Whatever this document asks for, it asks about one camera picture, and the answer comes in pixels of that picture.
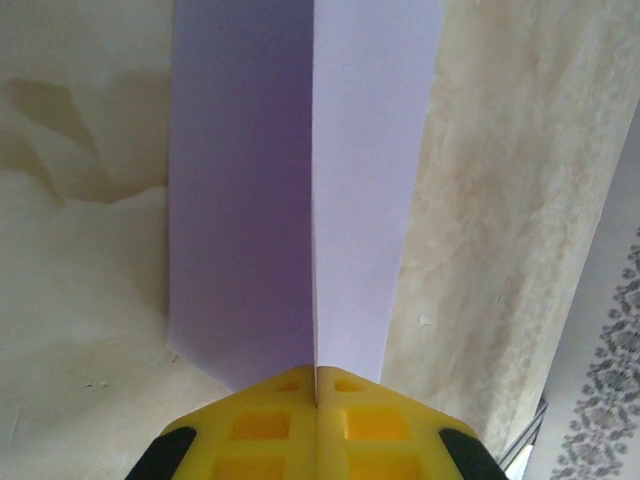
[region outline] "square hole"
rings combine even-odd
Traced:
[[[415,455],[370,452],[349,456],[349,480],[428,480]]]
[[[291,417],[285,411],[245,412],[231,427],[231,440],[278,440],[289,438]]]
[[[284,458],[221,458],[212,480],[283,480],[284,467]]]
[[[348,440],[409,440],[411,431],[401,412],[390,407],[355,407],[345,412]]]
[[[350,380],[346,380],[344,378],[338,378],[335,382],[333,382],[333,386],[336,389],[336,392],[361,392],[362,387],[357,383],[354,383]]]

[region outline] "purple paper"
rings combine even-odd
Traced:
[[[313,364],[313,2],[178,0],[169,344],[231,388]]]
[[[172,348],[231,388],[312,363],[379,380],[441,20],[176,1]]]
[[[441,23],[435,0],[315,5],[318,362],[376,382]]]

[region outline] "black rubber edge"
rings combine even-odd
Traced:
[[[464,480],[508,480],[477,438],[453,428],[440,430],[440,438]]]
[[[125,480],[171,480],[189,450],[196,431],[181,427],[156,438]]]

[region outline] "textured plaster wall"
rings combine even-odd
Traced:
[[[448,2],[383,383],[495,454],[542,393],[640,94],[639,19]]]

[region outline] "beige wall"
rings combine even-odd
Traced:
[[[557,3],[451,2],[387,351],[387,384],[494,451],[540,393],[639,92],[638,2]],[[225,393],[164,345],[170,15],[0,2],[3,478],[122,477]]]
[[[170,28],[167,0],[0,2],[3,479],[124,478],[226,393],[165,347]]]
[[[533,416],[640,94],[640,2],[448,6],[383,383],[499,454]]]

